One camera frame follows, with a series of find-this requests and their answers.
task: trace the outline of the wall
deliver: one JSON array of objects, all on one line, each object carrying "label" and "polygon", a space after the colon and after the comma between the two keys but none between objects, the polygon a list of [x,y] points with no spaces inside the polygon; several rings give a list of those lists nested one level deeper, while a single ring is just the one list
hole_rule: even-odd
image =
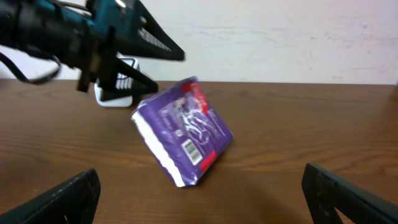
[{"label": "wall", "polygon": [[[398,81],[396,0],[142,0],[187,60],[141,60],[155,80]],[[6,52],[33,77],[51,63]],[[0,75],[11,74],[0,67]],[[64,68],[61,78],[77,78]]]}]

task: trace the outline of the white object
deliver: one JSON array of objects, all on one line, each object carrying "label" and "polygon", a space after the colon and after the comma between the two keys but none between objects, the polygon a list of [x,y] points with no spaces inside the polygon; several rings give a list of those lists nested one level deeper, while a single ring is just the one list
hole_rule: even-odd
[{"label": "white object", "polygon": [[[123,62],[132,66],[136,70],[139,71],[139,63],[138,60],[135,58],[121,58]],[[116,89],[118,90],[125,90],[131,89],[133,79],[127,77],[123,74],[118,74],[118,79],[116,80]],[[126,96],[115,100],[108,100],[108,101],[101,101],[101,95],[103,93],[103,89],[98,86],[98,80],[94,84],[94,92],[95,92],[95,99],[97,100],[97,104],[100,106],[105,107],[128,107],[132,105],[132,96]]]}]

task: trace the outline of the chocolate bar package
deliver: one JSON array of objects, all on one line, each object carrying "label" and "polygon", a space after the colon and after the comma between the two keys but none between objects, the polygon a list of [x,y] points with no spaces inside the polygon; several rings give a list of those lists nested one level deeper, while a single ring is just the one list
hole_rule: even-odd
[{"label": "chocolate bar package", "polygon": [[233,138],[196,77],[140,102],[132,120],[177,187],[195,185]]}]

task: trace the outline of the black cable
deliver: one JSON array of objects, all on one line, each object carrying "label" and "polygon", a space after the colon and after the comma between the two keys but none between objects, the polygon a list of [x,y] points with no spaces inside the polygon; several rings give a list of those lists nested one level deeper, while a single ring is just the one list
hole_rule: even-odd
[{"label": "black cable", "polygon": [[35,79],[35,80],[29,80],[19,70],[17,65],[15,65],[14,62],[12,62],[12,60],[10,60],[7,56],[5,56],[2,53],[0,53],[0,62],[5,64],[5,66],[12,72],[12,74],[14,74],[14,76],[19,81],[21,81],[23,83],[29,83],[29,84],[33,84],[33,85],[40,85],[40,84],[43,84],[43,83],[47,83],[48,81],[52,80],[53,78],[55,78],[59,74],[59,72],[61,70],[61,62],[59,61],[59,59],[56,56],[44,54],[44,53],[41,53],[41,52],[37,52],[33,56],[41,58],[41,59],[53,60],[55,63],[57,63],[58,68],[56,68],[52,72],[49,72],[48,74],[44,75],[43,77],[40,77],[40,78]]}]

